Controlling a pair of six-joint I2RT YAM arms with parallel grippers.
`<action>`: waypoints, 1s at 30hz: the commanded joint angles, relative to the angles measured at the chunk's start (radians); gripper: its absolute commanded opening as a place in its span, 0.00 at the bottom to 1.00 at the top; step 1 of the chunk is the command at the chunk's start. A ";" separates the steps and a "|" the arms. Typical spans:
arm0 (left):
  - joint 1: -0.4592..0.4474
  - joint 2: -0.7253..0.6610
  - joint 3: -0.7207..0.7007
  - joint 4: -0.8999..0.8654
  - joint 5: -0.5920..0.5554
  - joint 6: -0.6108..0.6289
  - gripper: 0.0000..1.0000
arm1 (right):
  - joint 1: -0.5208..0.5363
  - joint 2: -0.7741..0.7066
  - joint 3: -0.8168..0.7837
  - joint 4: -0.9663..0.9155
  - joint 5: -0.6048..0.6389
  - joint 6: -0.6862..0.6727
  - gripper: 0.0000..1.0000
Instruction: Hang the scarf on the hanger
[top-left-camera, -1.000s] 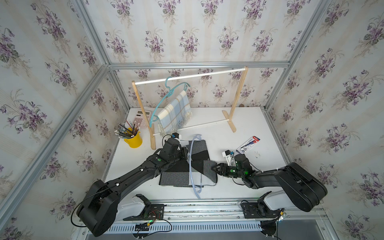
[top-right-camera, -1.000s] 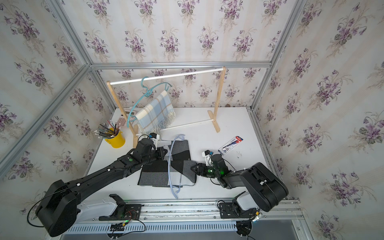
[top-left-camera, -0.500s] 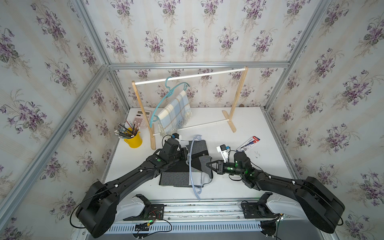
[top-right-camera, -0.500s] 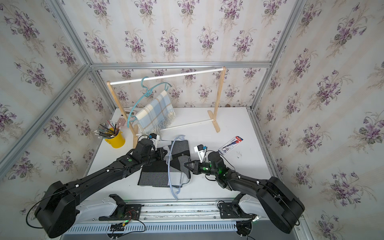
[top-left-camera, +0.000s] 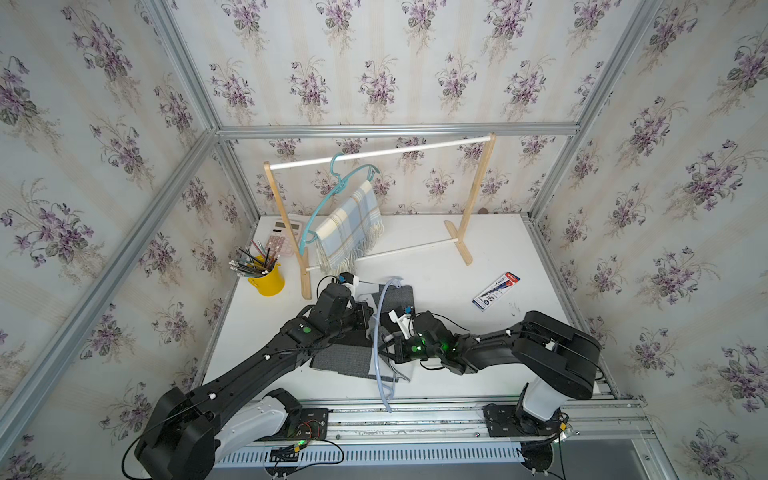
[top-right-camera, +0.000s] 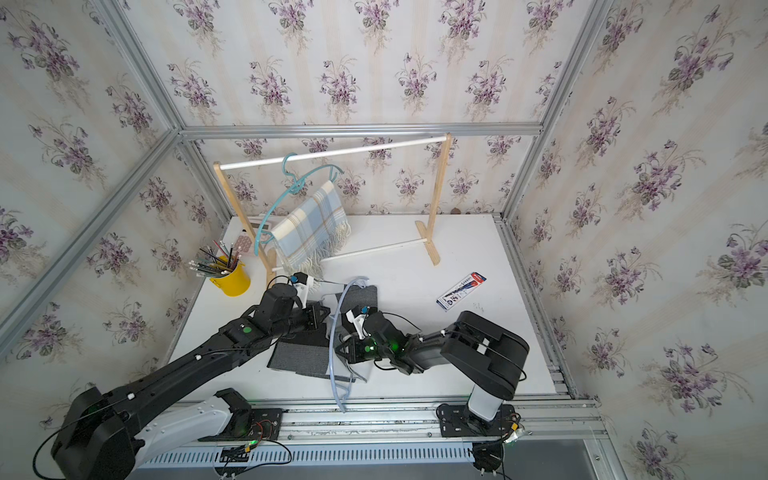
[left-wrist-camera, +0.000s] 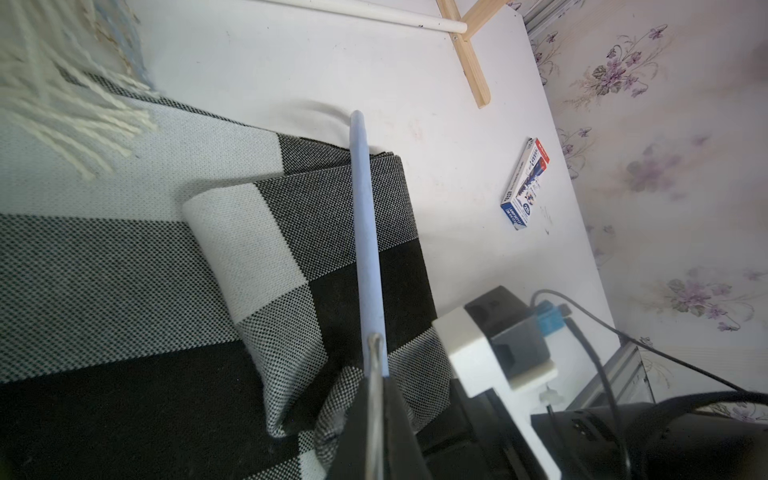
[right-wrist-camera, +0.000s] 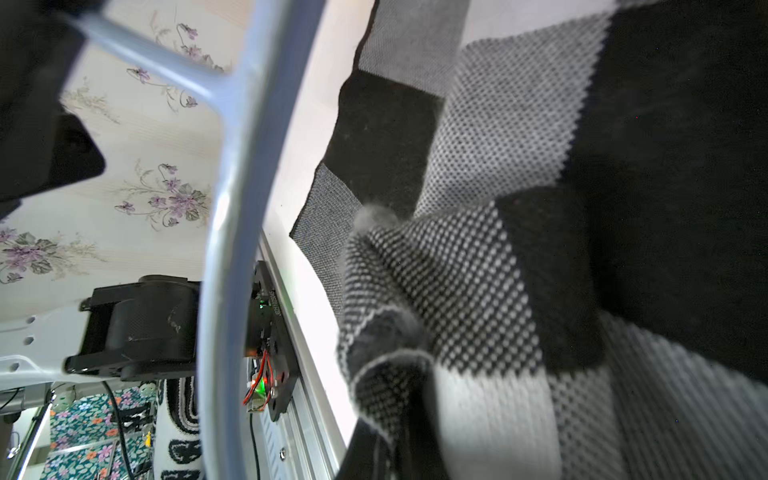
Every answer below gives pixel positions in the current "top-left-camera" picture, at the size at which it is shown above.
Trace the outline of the blue cream plaid scarf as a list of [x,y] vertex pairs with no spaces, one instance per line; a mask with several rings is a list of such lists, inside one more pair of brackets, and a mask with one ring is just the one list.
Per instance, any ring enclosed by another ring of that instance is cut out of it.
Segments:
[[326,275],[354,272],[384,233],[373,185],[364,181],[314,230],[319,269]]

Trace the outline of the teal plastic hanger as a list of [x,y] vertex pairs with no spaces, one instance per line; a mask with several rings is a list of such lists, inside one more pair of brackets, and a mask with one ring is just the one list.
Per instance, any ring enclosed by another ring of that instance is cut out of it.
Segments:
[[348,185],[348,182],[351,179],[351,177],[354,174],[358,173],[359,171],[366,169],[367,170],[367,179],[369,181],[371,181],[371,180],[374,179],[374,177],[377,174],[381,173],[381,171],[380,171],[380,169],[378,167],[376,167],[373,164],[368,163],[368,164],[363,164],[362,166],[359,166],[359,167],[355,168],[354,170],[352,170],[346,176],[341,177],[341,175],[335,171],[335,164],[340,162],[341,160],[344,160],[345,158],[346,158],[346,156],[343,155],[342,153],[337,153],[330,160],[329,173],[330,173],[330,175],[333,178],[335,178],[337,180],[337,183],[327,192],[327,194],[325,195],[323,200],[319,203],[317,208],[313,211],[312,215],[309,217],[309,220],[306,223],[306,227],[305,227],[303,233],[301,234],[301,237],[300,237],[300,240],[299,240],[299,243],[298,243],[298,253],[301,254],[301,255],[303,255],[305,253],[306,245],[308,243],[314,242],[316,240],[316,238],[317,238],[317,234],[311,229],[314,220],[316,219],[318,214],[322,211],[322,209],[324,208],[326,203],[333,196],[341,193],[346,188],[346,186]]

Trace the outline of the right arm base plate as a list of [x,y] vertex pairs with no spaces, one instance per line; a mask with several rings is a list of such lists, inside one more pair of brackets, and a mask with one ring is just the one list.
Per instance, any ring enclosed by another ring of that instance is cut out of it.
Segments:
[[569,420],[560,409],[549,420],[540,420],[517,404],[487,404],[482,413],[490,437],[549,438],[562,432]]

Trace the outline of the light blue plastic hanger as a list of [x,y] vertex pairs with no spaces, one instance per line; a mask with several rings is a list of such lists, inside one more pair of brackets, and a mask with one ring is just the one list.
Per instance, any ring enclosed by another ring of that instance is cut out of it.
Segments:
[[[388,357],[389,348],[385,347],[384,334],[382,330],[382,313],[383,304],[386,299],[387,292],[394,288],[399,289],[403,287],[403,278],[400,276],[390,277],[381,287],[378,299],[375,301],[374,313],[371,317],[370,325],[372,326],[372,352],[371,362],[373,365],[374,376],[379,393],[380,401],[386,413],[392,413],[393,407],[391,402],[396,396],[396,387],[399,381],[403,381],[406,384],[410,384],[413,380],[413,371],[404,374],[395,364],[394,361]],[[383,379],[382,367],[387,365],[392,375],[392,380],[389,384],[386,384]]]

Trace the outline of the grey black checkered scarf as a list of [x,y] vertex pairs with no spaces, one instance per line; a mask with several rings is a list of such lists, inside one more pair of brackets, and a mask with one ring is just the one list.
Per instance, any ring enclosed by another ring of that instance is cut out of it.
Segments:
[[[356,300],[371,307],[373,313],[364,320],[361,330],[353,330],[344,334],[334,345],[318,353],[310,361],[312,369],[362,379],[376,379],[373,360],[374,316],[378,311],[383,287],[383,284],[366,284],[359,288]],[[398,315],[403,316],[408,308],[414,310],[413,288],[408,285],[390,286],[385,292],[383,308],[378,330],[378,346],[381,349],[388,340],[393,340],[398,335],[403,334],[400,326],[390,318],[389,313],[395,311]]]

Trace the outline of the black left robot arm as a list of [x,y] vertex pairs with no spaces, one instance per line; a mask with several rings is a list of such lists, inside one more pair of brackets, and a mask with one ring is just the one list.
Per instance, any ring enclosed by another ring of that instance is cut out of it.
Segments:
[[271,386],[327,349],[362,331],[374,313],[341,284],[330,284],[313,305],[288,320],[260,350],[188,392],[172,387],[156,402],[142,434],[130,445],[152,479],[204,479],[242,446],[278,433],[301,405]]

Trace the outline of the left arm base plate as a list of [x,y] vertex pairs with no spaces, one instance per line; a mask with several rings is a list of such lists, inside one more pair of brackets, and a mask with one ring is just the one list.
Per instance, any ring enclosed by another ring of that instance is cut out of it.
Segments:
[[325,439],[328,430],[330,410],[303,406],[287,390],[279,388],[266,394],[266,398],[277,400],[285,410],[286,417],[280,429],[265,440]]

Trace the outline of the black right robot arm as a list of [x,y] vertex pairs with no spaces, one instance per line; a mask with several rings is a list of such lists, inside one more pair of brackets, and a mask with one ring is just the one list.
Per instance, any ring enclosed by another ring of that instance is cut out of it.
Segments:
[[570,400],[589,400],[599,371],[601,345],[593,336],[540,311],[486,334],[456,334],[431,311],[422,312],[377,348],[397,364],[437,359],[456,375],[520,364],[535,375],[515,407],[513,422],[531,431],[558,418]]

